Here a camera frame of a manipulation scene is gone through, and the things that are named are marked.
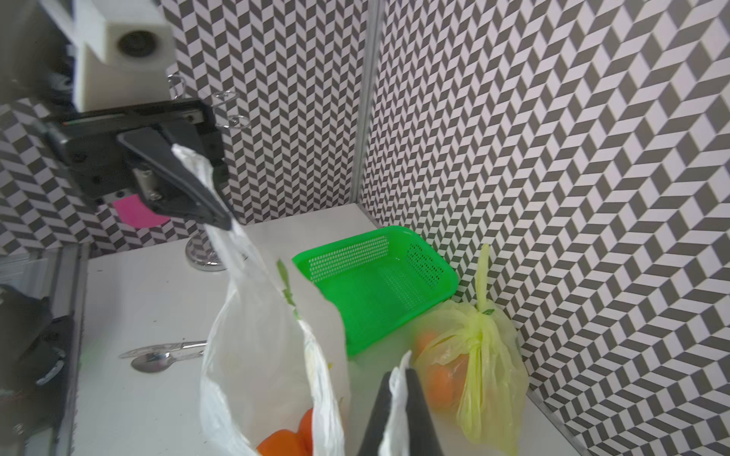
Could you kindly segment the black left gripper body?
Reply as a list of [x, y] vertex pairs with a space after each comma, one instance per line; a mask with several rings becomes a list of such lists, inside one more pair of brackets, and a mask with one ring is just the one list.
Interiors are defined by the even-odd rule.
[[120, 193], [143, 201], [133, 174], [137, 159], [117, 135], [144, 127], [195, 127], [205, 145], [203, 155], [213, 166], [222, 164], [222, 133], [213, 109], [200, 99], [49, 116], [42, 121], [42, 140], [85, 203], [96, 206]]

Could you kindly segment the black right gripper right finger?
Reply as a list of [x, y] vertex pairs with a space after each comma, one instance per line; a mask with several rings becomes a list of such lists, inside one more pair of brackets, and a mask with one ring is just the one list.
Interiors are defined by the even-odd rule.
[[406, 370], [408, 400], [407, 417], [410, 438], [410, 454], [414, 456], [443, 456], [435, 426], [431, 417], [416, 370]]

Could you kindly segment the orange fruit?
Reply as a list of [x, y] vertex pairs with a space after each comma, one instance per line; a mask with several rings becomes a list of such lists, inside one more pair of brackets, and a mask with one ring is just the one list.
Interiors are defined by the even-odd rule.
[[298, 433], [281, 429], [264, 439], [257, 447], [261, 456], [308, 456], [303, 440]]
[[298, 425], [298, 438], [302, 442], [302, 446], [305, 448], [308, 456], [314, 455], [314, 444], [312, 434], [312, 421], [313, 421], [313, 409], [310, 408], [302, 419], [300, 425]]

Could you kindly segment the yellow-green plastic bag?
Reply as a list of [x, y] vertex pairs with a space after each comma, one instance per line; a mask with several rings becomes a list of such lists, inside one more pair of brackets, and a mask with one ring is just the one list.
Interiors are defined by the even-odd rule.
[[490, 245], [474, 275], [476, 302], [448, 299], [419, 319], [414, 367], [432, 412], [472, 444], [519, 453], [528, 373], [509, 317], [489, 298]]

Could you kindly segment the white printed plastic bag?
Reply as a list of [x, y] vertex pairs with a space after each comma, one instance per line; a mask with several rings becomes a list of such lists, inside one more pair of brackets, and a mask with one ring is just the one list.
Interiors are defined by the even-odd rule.
[[255, 455], [258, 445], [311, 410], [313, 452], [342, 455], [347, 398], [288, 286], [279, 286], [239, 222], [207, 237], [229, 286], [203, 350], [200, 416], [220, 455]]

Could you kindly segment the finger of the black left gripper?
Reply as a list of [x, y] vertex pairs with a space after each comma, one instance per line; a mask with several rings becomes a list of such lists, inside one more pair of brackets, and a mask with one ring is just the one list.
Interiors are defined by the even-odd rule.
[[117, 141], [137, 159], [133, 174], [153, 212], [222, 230], [232, 227], [232, 213], [216, 188], [214, 167], [195, 127], [138, 128], [118, 134]]

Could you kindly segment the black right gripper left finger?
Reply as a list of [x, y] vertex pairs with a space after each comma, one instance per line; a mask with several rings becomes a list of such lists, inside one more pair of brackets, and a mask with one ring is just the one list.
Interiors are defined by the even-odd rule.
[[390, 389], [391, 374], [384, 374], [376, 397], [367, 428], [359, 448], [358, 456], [377, 456], [383, 433], [390, 416], [392, 394]]

